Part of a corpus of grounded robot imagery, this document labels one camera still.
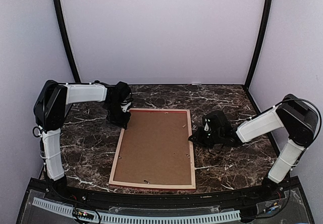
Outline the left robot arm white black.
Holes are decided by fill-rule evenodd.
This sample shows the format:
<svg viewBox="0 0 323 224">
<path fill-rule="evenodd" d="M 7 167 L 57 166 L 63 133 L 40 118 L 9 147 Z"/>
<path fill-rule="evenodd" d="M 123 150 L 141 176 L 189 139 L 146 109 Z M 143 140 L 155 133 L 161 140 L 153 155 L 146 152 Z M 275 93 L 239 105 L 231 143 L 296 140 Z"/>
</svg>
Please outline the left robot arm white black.
<svg viewBox="0 0 323 224">
<path fill-rule="evenodd" d="M 103 102 L 107 121 L 126 129 L 131 117 L 133 97 L 125 82 L 116 85 L 92 83 L 59 83 L 46 81 L 34 105 L 37 137 L 41 138 L 41 157 L 46 174 L 52 181 L 65 178 L 61 159 L 60 134 L 67 117 L 66 107 L 75 103 Z"/>
</svg>

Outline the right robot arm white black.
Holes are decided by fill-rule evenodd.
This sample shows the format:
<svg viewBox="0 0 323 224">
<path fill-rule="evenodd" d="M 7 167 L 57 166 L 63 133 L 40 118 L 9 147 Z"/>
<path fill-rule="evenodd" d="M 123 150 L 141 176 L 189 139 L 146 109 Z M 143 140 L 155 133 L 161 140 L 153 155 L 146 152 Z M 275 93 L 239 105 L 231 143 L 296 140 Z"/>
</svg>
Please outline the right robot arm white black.
<svg viewBox="0 0 323 224">
<path fill-rule="evenodd" d="M 189 141 L 206 148 L 215 145 L 239 147 L 254 138 L 284 128 L 289 134 L 286 145 L 269 170 L 264 185 L 258 188 L 258 197 L 268 201 L 277 192 L 279 184 L 297 165 L 307 148 L 316 140 L 322 127 L 318 108 L 308 100 L 286 95 L 282 101 L 233 127 L 223 111 L 212 111 L 202 118 L 203 125 Z"/>
</svg>

